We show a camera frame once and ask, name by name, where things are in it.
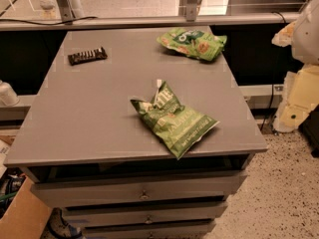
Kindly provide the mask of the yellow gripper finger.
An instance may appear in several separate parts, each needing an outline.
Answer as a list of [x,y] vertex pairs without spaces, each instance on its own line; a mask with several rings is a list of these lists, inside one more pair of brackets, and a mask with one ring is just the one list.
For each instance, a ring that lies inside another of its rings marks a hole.
[[291,22],[282,28],[279,32],[277,32],[271,40],[273,45],[279,47],[287,47],[292,42],[293,31],[296,22]]
[[273,128],[279,132],[297,129],[318,105],[319,66],[305,65],[297,73],[288,72]]

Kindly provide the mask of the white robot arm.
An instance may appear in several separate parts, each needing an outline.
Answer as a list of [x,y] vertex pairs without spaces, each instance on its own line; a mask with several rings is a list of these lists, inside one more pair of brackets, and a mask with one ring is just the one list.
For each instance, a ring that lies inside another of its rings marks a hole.
[[303,63],[297,73],[287,73],[272,124],[276,131],[291,132],[319,105],[319,0],[311,0],[296,21],[274,35],[272,43],[290,46],[292,57]]

